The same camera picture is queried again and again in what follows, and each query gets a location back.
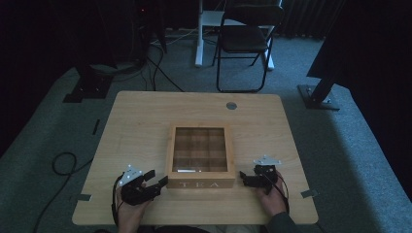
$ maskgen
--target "sleeve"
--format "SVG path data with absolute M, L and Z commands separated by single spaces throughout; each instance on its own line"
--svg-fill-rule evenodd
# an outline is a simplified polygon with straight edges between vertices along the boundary
M 299 228 L 286 212 L 273 216 L 266 228 L 269 233 L 300 233 Z

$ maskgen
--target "chair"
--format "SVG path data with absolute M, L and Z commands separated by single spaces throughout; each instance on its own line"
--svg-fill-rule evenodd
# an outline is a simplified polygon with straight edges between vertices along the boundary
M 284 10 L 277 4 L 262 3 L 256 1 L 251 3 L 235 4 L 226 7 L 219 30 L 218 41 L 216 44 L 215 55 L 212 66 L 218 59 L 217 89 L 220 92 L 244 93 L 259 92 L 266 79 L 267 68 L 269 64 L 270 53 L 273 45 L 273 36 L 276 28 L 282 21 Z M 239 25 L 228 24 L 228 20 L 240 22 Z M 222 50 L 227 53 L 243 53 L 236 56 L 222 56 Z M 250 66 L 253 66 L 259 56 L 267 53 L 264 63 L 263 78 L 260 87 L 256 89 L 221 89 L 221 60 L 224 58 L 254 58 Z

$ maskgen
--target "robotic hand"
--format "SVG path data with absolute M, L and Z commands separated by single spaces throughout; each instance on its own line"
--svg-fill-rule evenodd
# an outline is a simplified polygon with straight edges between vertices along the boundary
M 146 182 L 155 177 L 155 170 L 142 175 L 143 172 L 128 165 L 128 170 L 119 176 L 113 186 L 112 199 L 112 214 L 115 224 L 118 225 L 118 210 L 116 205 L 116 188 L 121 186 L 121 200 L 131 206 L 140 205 L 149 200 L 154 200 L 160 195 L 161 189 L 167 185 L 168 177 L 162 178 L 158 183 L 151 186 L 142 186 Z
M 290 211 L 289 200 L 288 200 L 289 195 L 287 194 L 287 196 L 285 196 L 285 194 L 281 191 L 281 189 L 276 185 L 276 182 L 278 181 L 278 179 L 281 179 L 282 182 L 286 185 L 282 177 L 279 177 L 276 172 L 275 164 L 282 164 L 281 161 L 273 159 L 265 155 L 261 159 L 254 160 L 254 163 L 256 164 L 254 168 L 254 171 L 255 171 L 254 176 L 247 176 L 245 173 L 241 171 L 239 172 L 240 178 L 242 178 L 243 180 L 243 185 L 250 186 L 250 187 L 264 187 L 266 189 L 266 194 L 269 194 L 272 188 L 275 187 L 277 191 L 279 191 L 279 193 L 282 195 L 287 212 L 289 212 Z

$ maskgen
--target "table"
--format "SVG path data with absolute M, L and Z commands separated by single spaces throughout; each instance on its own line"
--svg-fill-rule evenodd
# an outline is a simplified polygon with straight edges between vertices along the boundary
M 194 62 L 196 67 L 201 67 L 203 64 L 203 25 L 221 26 L 222 16 L 222 11 L 203 11 L 203 0 L 199 0 L 197 48 Z M 233 20 L 228 20 L 227 24 L 239 25 L 240 23 Z M 270 56 L 267 69 L 273 70 L 274 67 L 275 65 L 273 64 L 272 56 Z
M 164 176 L 170 124 L 173 122 L 229 123 L 236 174 L 252 175 L 253 159 L 264 154 L 280 159 L 278 166 L 290 192 L 291 217 L 296 223 L 318 220 L 311 197 L 303 198 L 308 183 L 279 96 L 192 92 L 122 91 L 109 115 L 88 172 L 73 222 L 114 224 L 111 214 L 113 183 L 131 164 Z M 166 188 L 146 210 L 142 224 L 265 224 L 254 190 L 236 177 L 233 188 Z

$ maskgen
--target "cable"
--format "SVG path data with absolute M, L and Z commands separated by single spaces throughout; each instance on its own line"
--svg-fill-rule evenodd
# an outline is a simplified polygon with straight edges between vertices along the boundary
M 168 42 L 166 45 L 172 45 L 173 43 L 182 40 L 183 38 L 191 35 L 196 29 L 197 29 L 197 28 L 194 28 L 194 29 L 192 29 L 190 32 L 188 32 L 187 34 L 181 35 L 181 36 L 179 36 L 178 38 L 175 38 L 173 41 Z M 158 46 L 158 45 L 159 45 L 158 42 L 159 42 L 159 40 L 154 40 L 153 42 L 151 42 L 151 45 Z
M 146 80 L 146 78 L 143 76 L 143 72 L 142 74 L 140 74 L 142 76 L 143 81 L 145 82 L 145 90 L 148 90 L 148 81 Z
M 138 71 L 141 71 L 142 68 L 145 66 L 146 63 L 136 63 L 134 65 L 131 65 L 129 67 L 116 70 L 116 71 L 102 71 L 94 68 L 94 71 L 99 74 L 99 75 L 109 75 L 109 76 L 116 76 L 116 75 L 130 75 L 133 73 L 136 73 Z
M 319 229 L 321 229 L 321 231 L 322 231 L 323 233 L 326 233 L 326 231 L 325 231 L 324 228 L 319 224 L 318 221 L 316 222 L 316 225 L 319 227 Z
M 212 45 L 212 46 L 216 45 L 216 41 L 213 41 L 213 40 L 210 40 L 210 39 L 203 38 L 203 41 L 204 41 L 205 44 L 209 44 L 209 45 Z
M 289 212 L 290 212 L 290 206 L 289 206 L 289 190 L 288 190 L 288 186 L 287 186 L 286 183 L 285 183 L 285 180 L 284 180 L 281 176 L 278 176 L 278 179 L 281 179 L 281 180 L 282 180 L 282 183 L 285 185 L 286 195 L 284 194 L 284 192 L 282 192 L 282 190 L 278 187 L 278 185 L 276 185 L 275 183 L 273 183 L 265 174 L 263 174 L 263 175 L 266 177 L 266 179 L 267 179 L 270 183 L 272 183 L 272 187 L 275 187 L 276 190 L 281 194 L 282 199 L 283 199 L 283 201 L 284 201 L 284 203 L 285 203 L 286 212 L 289 213 Z
M 57 169 L 55 168 L 57 159 L 59 159 L 61 156 L 63 155 L 70 155 L 73 158 L 73 165 L 71 167 L 70 172 L 68 173 L 62 173 L 57 171 Z M 40 212 L 37 221 L 36 221 L 36 225 L 34 226 L 33 232 L 36 233 L 39 225 L 40 225 L 40 221 L 43 217 L 43 215 L 45 214 L 46 210 L 48 209 L 48 207 L 50 206 L 50 204 L 54 201 L 54 199 L 58 196 L 58 194 L 60 194 L 60 192 L 63 190 L 63 188 L 66 186 L 66 184 L 69 182 L 70 178 L 72 177 L 72 175 L 76 174 L 77 172 L 81 171 L 82 169 L 84 169 L 88 164 L 91 163 L 91 161 L 93 161 L 93 159 L 89 160 L 87 163 L 85 163 L 83 166 L 81 166 L 80 168 L 76 169 L 77 166 L 77 157 L 74 153 L 72 152 L 62 152 L 60 154 L 58 154 L 52 161 L 51 163 L 51 167 L 52 170 L 58 175 L 58 176 L 62 176 L 62 177 L 67 177 L 66 181 L 64 181 L 63 185 L 61 186 L 61 188 L 55 193 L 55 195 L 52 197 L 52 199 L 48 202 L 48 204 L 45 206 L 45 208 L 43 208 L 42 212 Z
M 121 180 L 121 177 L 123 176 L 123 174 L 121 174 L 121 176 L 119 176 L 115 183 L 113 184 L 113 191 L 112 191 L 112 216 L 113 216 L 113 220 L 115 221 L 115 225 L 119 226 L 119 208 L 121 205 L 123 205 L 123 202 L 121 201 L 121 204 L 117 207 L 116 205 L 116 188 L 118 186 L 118 182 Z
M 178 85 L 176 85 L 176 84 L 160 69 L 159 64 L 160 64 L 161 60 L 163 59 L 163 50 L 162 50 L 161 48 L 157 47 L 157 46 L 154 46 L 154 45 L 151 45 L 151 46 L 152 46 L 152 47 L 155 47 L 156 49 L 158 49 L 158 50 L 161 51 L 160 60 L 157 62 L 157 64 L 156 64 L 154 61 L 152 61 L 149 57 L 147 57 L 148 60 L 149 60 L 150 62 L 152 62 L 152 64 L 155 66 L 154 78 L 153 78 L 153 88 L 154 88 L 154 91 L 155 91 L 155 74 L 156 74 L 157 70 L 159 70 L 159 71 L 161 72 L 161 74 L 163 74 L 163 76 L 164 76 L 169 82 L 171 82 L 174 86 L 176 86 L 176 88 L 178 88 L 180 91 L 184 92 Z
M 130 73 L 130 75 L 132 75 L 132 76 L 127 77 L 127 78 L 126 77 L 115 77 L 115 79 L 112 80 L 112 83 L 126 82 L 126 81 L 129 81 L 129 80 L 139 76 L 139 75 L 143 77 L 143 72 L 148 67 L 149 67 L 148 63 L 145 62 L 144 66 L 137 73 L 135 73 L 135 74 Z
M 151 67 L 150 67 L 149 65 L 148 65 L 148 70 L 149 70 L 149 77 L 148 77 L 148 79 L 149 79 L 149 82 L 151 83 L 151 86 L 152 86 L 152 89 L 153 89 L 153 88 L 154 88 L 154 84 L 153 84 L 152 79 L 151 79 L 152 69 L 151 69 Z M 145 80 L 145 89 L 148 90 L 148 82 L 146 81 L 146 78 L 143 76 L 143 74 L 142 74 L 142 78 L 143 78 L 143 80 Z

